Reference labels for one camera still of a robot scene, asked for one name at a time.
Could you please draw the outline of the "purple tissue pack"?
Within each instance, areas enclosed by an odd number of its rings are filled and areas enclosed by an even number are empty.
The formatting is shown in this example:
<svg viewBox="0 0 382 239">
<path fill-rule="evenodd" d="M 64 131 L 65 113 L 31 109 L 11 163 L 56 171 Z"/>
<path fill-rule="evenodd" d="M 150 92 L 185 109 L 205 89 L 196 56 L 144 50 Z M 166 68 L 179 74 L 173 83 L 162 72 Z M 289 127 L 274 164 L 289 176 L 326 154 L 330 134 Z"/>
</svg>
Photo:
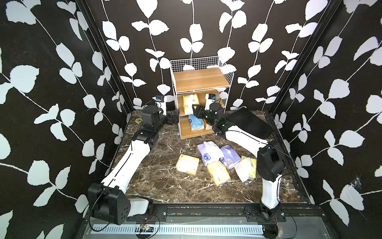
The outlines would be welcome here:
<svg viewBox="0 0 382 239">
<path fill-rule="evenodd" d="M 213 141 L 204 141 L 197 149 L 205 166 L 224 158 L 223 152 Z"/>
<path fill-rule="evenodd" d="M 229 145 L 225 145 L 221 148 L 223 157 L 219 161 L 228 169 L 234 168 L 240 161 L 241 157 L 238 153 Z"/>
</svg>

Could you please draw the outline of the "light blue tissue pack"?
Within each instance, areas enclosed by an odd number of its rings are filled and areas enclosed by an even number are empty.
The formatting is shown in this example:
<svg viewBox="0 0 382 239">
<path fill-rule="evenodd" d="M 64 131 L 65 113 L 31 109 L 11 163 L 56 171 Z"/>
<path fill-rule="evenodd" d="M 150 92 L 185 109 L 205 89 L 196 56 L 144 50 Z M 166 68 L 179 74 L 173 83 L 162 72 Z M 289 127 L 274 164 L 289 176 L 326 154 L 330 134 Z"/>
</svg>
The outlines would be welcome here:
<svg viewBox="0 0 382 239">
<path fill-rule="evenodd" d="M 188 119 L 189 119 L 191 131 L 205 129 L 205 123 L 204 123 L 203 119 L 199 119 L 194 115 L 188 115 Z"/>
</svg>

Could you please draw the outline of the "orange tissue pack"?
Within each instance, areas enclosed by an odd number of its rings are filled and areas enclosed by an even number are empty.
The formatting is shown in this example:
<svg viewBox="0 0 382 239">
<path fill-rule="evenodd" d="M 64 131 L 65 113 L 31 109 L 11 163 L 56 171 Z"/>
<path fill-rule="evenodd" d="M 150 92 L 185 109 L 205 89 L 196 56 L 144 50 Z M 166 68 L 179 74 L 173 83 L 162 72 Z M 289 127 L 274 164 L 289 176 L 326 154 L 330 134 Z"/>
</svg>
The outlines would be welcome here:
<svg viewBox="0 0 382 239">
<path fill-rule="evenodd" d="M 205 123 L 205 130 L 210 130 L 210 129 L 212 129 L 212 126 L 209 125 L 205 119 L 204 119 L 204 123 Z"/>
</svg>

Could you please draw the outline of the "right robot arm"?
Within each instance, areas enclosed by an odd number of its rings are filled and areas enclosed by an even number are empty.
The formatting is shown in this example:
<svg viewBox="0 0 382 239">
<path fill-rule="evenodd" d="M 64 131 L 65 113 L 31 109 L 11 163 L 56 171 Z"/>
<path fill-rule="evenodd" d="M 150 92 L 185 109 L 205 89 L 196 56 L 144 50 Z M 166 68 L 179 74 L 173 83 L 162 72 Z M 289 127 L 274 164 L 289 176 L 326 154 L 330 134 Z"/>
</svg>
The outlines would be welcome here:
<svg viewBox="0 0 382 239">
<path fill-rule="evenodd" d="M 267 141 L 273 129 L 245 107 L 225 115 L 219 103 L 209 109 L 192 105 L 193 114 L 206 120 L 218 136 L 246 149 L 257 159 L 256 170 L 262 178 L 262 198 L 259 216 L 269 222 L 280 211 L 280 183 L 285 168 L 285 154 L 277 140 Z"/>
</svg>

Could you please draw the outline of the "purple tissue pack front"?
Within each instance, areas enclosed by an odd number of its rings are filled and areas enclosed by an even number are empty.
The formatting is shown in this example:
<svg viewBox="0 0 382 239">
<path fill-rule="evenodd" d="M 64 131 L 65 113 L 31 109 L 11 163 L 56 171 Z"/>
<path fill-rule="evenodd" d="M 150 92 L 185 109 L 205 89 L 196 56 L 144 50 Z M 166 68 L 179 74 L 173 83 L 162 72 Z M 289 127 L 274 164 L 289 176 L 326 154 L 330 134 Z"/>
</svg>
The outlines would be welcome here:
<svg viewBox="0 0 382 239">
<path fill-rule="evenodd" d="M 197 149 L 205 166 L 224 158 L 223 152 L 213 141 L 204 141 Z"/>
</svg>

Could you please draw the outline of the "green floral tissue pack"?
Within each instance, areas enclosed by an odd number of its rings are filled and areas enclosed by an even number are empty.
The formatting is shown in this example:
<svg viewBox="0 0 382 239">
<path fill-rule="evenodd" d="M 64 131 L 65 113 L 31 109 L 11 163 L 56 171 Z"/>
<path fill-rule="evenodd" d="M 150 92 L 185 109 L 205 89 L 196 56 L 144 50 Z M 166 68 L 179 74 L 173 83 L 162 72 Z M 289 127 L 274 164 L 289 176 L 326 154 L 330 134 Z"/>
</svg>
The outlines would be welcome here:
<svg viewBox="0 0 382 239">
<path fill-rule="evenodd" d="M 183 95 L 183 108 L 186 115 L 193 114 L 192 105 L 199 105 L 199 98 L 197 94 Z"/>
</svg>

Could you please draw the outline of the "yellow green tissue pack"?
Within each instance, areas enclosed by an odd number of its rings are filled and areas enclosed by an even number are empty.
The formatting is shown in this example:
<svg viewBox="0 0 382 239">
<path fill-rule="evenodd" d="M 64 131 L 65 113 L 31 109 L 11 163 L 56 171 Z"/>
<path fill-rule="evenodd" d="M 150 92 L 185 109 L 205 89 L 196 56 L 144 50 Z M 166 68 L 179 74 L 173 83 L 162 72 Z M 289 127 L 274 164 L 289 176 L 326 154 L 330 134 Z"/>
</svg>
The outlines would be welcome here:
<svg viewBox="0 0 382 239">
<path fill-rule="evenodd" d="M 257 159 L 241 156 L 241 161 L 234 168 L 241 182 L 254 180 L 257 173 Z"/>
</svg>

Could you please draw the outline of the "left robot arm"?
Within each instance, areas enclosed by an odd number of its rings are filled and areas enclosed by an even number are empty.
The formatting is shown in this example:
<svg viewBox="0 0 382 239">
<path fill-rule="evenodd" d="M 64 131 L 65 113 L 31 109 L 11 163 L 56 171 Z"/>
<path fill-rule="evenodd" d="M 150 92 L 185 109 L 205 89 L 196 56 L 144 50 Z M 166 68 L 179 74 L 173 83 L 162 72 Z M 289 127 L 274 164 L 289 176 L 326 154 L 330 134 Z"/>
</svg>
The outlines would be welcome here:
<svg viewBox="0 0 382 239">
<path fill-rule="evenodd" d="M 163 103 L 142 111 L 143 122 L 122 159 L 101 183 L 93 183 L 88 189 L 90 217 L 121 225 L 129 217 L 152 212 L 149 199 L 128 198 L 126 191 L 138 166 L 158 140 L 161 128 L 178 124 L 179 114 L 179 110 L 167 111 Z"/>
</svg>

